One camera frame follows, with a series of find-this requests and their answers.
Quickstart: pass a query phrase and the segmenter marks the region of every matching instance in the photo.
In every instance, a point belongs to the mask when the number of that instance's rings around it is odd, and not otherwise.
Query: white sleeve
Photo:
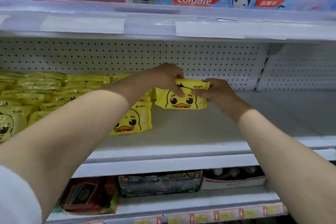
[[[42,210],[30,185],[0,166],[0,220],[6,224],[41,224]]]

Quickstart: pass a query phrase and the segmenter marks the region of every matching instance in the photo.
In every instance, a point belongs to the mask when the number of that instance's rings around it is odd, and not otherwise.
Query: person's left hand
[[[178,96],[184,96],[181,88],[175,83],[175,78],[184,78],[182,69],[180,69],[177,65],[163,63],[157,67],[148,69],[147,72],[153,79],[154,87],[163,90],[172,90]]]

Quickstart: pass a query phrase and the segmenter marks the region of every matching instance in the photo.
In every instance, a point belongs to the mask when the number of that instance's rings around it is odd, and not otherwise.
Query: perforated back panel
[[[336,43],[287,44],[268,58],[257,90],[336,89]]]
[[[0,71],[114,75],[169,62],[186,78],[220,78],[235,90],[254,90],[268,48],[218,41],[0,38]]]

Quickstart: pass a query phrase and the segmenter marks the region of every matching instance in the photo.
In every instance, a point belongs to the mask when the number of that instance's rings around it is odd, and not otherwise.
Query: duck eye
[[[176,98],[171,98],[170,103],[173,104],[173,105],[177,104],[177,99]]]
[[[129,121],[130,126],[135,126],[137,124],[137,120],[132,119]]]
[[[8,131],[9,127],[2,127],[0,128],[0,134],[6,134]]]
[[[187,104],[190,104],[190,105],[191,105],[193,102],[194,102],[194,99],[193,99],[193,98],[188,98],[188,99],[187,99]]]

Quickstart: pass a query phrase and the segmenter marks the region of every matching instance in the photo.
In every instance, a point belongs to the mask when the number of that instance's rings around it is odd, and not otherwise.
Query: hand
[[[227,81],[210,78],[204,82],[210,82],[209,90],[193,90],[192,93],[213,102],[236,123],[241,115],[253,108],[235,94]]]
[[[183,97],[184,93],[175,83],[175,78],[183,79],[183,71],[175,64],[163,63],[148,69],[153,86],[163,90],[172,90],[176,95]]]

